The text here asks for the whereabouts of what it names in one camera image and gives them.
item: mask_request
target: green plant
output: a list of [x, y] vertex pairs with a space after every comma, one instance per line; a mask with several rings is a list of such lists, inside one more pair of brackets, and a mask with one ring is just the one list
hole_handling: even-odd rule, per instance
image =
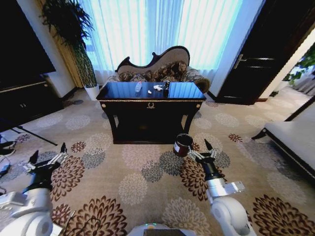
[[300, 79], [308, 67], [315, 65], [315, 43], [308, 49], [303, 55], [301, 60], [296, 63], [294, 67], [304, 68], [303, 70], [297, 71], [295, 74], [287, 74], [283, 81], [289, 81], [290, 85], [294, 84], [294, 81]]
[[62, 44], [72, 47], [75, 62], [82, 83], [87, 88], [97, 85], [92, 63], [86, 53], [84, 38], [90, 37], [88, 29], [93, 29], [89, 15], [77, 0], [46, 0], [42, 8], [44, 25], [56, 29]]

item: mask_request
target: table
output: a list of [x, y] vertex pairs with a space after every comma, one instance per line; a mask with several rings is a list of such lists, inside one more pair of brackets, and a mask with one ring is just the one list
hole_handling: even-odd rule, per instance
[[[206, 100], [194, 83], [170, 83], [168, 93], [153, 88], [162, 82], [143, 82], [139, 92], [134, 90], [136, 84], [108, 82], [96, 97], [109, 119], [114, 144], [173, 144], [178, 134], [188, 134], [194, 115]], [[184, 128], [183, 115], [187, 115]]]

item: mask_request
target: television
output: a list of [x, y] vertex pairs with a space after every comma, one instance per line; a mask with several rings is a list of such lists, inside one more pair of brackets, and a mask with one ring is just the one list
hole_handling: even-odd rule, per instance
[[0, 90], [36, 83], [42, 80], [40, 75], [56, 71], [17, 1], [6, 1], [5, 5], [10, 17], [2, 22], [6, 75], [0, 76]]

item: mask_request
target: white flower pot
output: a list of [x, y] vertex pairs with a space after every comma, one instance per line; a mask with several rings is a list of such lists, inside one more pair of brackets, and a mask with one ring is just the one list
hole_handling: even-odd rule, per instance
[[98, 94], [99, 94], [99, 87], [98, 87], [98, 85], [96, 85], [93, 88], [87, 88], [87, 87], [84, 86], [84, 88], [85, 88], [86, 92], [88, 93], [90, 99], [92, 101], [96, 101], [96, 96], [98, 96]]
[[274, 92], [278, 92], [286, 86], [289, 86], [289, 81], [281, 81], [280, 84], [274, 89]]

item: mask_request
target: floor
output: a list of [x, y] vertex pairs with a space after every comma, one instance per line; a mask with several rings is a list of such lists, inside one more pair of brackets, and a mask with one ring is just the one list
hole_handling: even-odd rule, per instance
[[[245, 191], [233, 197], [247, 210], [257, 235], [314, 235], [314, 187], [288, 165], [268, 138], [250, 139], [266, 122], [285, 120], [308, 99], [284, 88], [275, 98], [251, 106], [209, 100], [191, 124], [194, 148], [205, 150], [203, 139], [207, 139], [219, 151], [216, 165], [226, 181], [240, 180], [245, 185]], [[112, 144], [106, 115], [83, 90], [64, 105], [65, 109], [24, 127], [58, 144], [65, 142], [71, 154], [54, 172], [51, 192], [55, 223], [64, 225], [76, 210], [69, 235], [76, 235], [92, 216], [98, 220], [87, 223], [87, 236], [126, 235], [147, 222], [192, 229], [199, 236], [222, 235], [210, 215], [199, 164], [175, 156], [172, 145]], [[0, 186], [22, 191], [31, 178], [22, 167], [28, 158], [39, 150], [39, 159], [46, 160], [61, 145], [55, 147], [27, 133], [3, 135], [18, 144], [9, 157], [13, 166]], [[8, 213], [0, 212], [0, 229], [9, 221]]]

